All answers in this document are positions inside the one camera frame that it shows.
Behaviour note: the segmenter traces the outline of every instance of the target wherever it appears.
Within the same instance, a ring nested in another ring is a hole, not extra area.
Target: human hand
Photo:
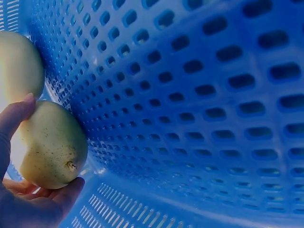
[[[38,189],[24,180],[20,183],[4,179],[10,162],[10,140],[20,123],[35,110],[33,94],[23,102],[9,105],[0,114],[0,228],[56,227],[69,213],[85,181],[76,178],[62,189]]]

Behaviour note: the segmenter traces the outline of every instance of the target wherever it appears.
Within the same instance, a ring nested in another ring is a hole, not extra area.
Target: fruit skin
[[[87,158],[87,140],[74,116],[50,101],[38,101],[30,119],[19,127],[27,153],[20,167],[28,181],[59,189],[75,179]]]
[[[39,98],[44,88],[44,68],[34,44],[15,32],[0,32],[0,90],[8,103],[29,93]]]

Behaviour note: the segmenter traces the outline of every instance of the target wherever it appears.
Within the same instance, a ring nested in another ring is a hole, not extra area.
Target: plastic crate
[[[0,0],[0,30],[34,42],[50,97],[89,139],[62,227],[303,227],[303,12],[303,0]]]

